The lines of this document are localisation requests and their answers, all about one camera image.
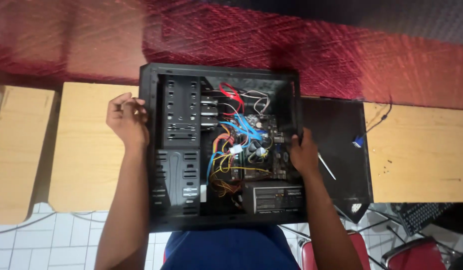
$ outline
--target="black keyboard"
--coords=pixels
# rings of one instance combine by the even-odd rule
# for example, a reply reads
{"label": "black keyboard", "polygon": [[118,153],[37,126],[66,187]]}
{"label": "black keyboard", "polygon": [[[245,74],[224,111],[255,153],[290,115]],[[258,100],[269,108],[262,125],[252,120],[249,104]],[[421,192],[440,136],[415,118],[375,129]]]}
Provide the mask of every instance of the black keyboard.
{"label": "black keyboard", "polygon": [[452,203],[392,203],[408,236],[413,236],[441,216]]}

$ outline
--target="red chair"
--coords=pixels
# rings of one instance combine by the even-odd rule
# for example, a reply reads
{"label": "red chair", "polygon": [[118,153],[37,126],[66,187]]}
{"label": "red chair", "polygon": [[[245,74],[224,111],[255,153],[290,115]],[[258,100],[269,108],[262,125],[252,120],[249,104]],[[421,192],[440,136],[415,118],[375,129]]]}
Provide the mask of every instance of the red chair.
{"label": "red chair", "polygon": [[446,270],[432,237],[416,239],[386,252],[382,263],[389,270]]}
{"label": "red chair", "polygon": [[[368,252],[366,250],[363,237],[361,234],[353,230],[349,230],[348,235],[351,239],[351,242],[355,246],[356,251],[358,252],[363,269],[371,270],[370,262],[368,260]],[[301,270],[317,270],[318,267],[316,266],[315,257],[313,254],[312,242],[306,239],[300,239],[298,245],[300,247],[298,264],[300,265]]]}

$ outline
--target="person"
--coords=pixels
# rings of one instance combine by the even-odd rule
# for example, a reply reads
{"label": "person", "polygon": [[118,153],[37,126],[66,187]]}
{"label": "person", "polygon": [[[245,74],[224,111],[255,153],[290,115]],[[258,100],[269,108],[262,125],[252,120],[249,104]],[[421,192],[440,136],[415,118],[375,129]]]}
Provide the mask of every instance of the person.
{"label": "person", "polygon": [[[149,133],[144,100],[126,93],[108,104],[107,124],[125,154],[116,193],[103,228],[96,269],[143,269],[148,247],[149,198],[146,149]],[[313,252],[319,270],[362,269],[358,254],[335,211],[318,170],[310,130],[300,144],[292,137],[290,158],[303,177]],[[168,269],[299,269],[276,225],[174,232],[165,250]]]}

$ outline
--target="open computer tower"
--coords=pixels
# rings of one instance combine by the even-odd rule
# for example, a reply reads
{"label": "open computer tower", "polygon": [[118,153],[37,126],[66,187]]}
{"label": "open computer tower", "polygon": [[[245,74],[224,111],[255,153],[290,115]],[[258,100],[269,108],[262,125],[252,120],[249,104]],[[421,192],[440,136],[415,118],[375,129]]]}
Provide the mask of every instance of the open computer tower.
{"label": "open computer tower", "polygon": [[302,133],[296,72],[151,63],[139,97],[152,231],[306,220],[288,154]]}

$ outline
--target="hand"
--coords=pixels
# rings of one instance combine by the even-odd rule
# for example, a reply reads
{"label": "hand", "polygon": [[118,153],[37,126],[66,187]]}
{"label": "hand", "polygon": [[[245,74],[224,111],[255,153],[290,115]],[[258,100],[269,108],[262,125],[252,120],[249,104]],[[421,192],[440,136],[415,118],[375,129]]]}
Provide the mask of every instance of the hand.
{"label": "hand", "polygon": [[144,150],[150,142],[145,126],[148,114],[143,107],[144,100],[125,93],[108,103],[107,125],[125,144],[126,150]]}
{"label": "hand", "polygon": [[290,149],[291,163],[303,177],[313,177],[319,175],[318,169],[318,148],[312,139],[312,132],[303,128],[303,139],[301,141],[297,135],[291,137]]}

